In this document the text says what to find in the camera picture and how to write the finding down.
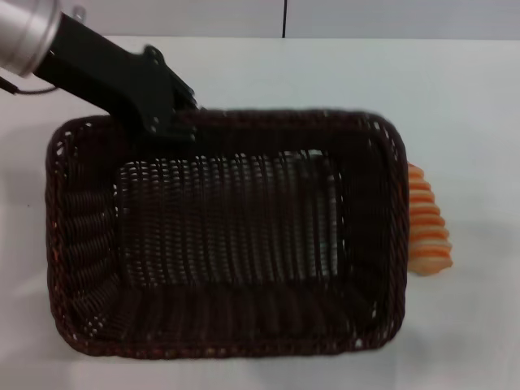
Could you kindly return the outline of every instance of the orange object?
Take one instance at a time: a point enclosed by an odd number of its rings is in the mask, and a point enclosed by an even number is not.
[[[453,265],[449,231],[435,204],[424,171],[409,164],[409,262],[408,271],[433,275]]]

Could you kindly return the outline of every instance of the brown wicker basket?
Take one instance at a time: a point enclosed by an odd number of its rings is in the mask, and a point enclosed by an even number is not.
[[[197,143],[78,119],[47,155],[50,304],[89,355],[334,354],[405,314],[405,148],[379,116],[179,113]]]

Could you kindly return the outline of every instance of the white table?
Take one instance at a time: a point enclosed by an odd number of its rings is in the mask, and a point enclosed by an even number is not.
[[[203,106],[385,115],[433,185],[455,265],[410,276],[403,328],[376,352],[221,362],[86,357],[60,339],[50,315],[44,158],[63,121],[99,111],[64,92],[0,93],[2,390],[520,388],[520,42],[113,39],[134,51],[156,45]]]

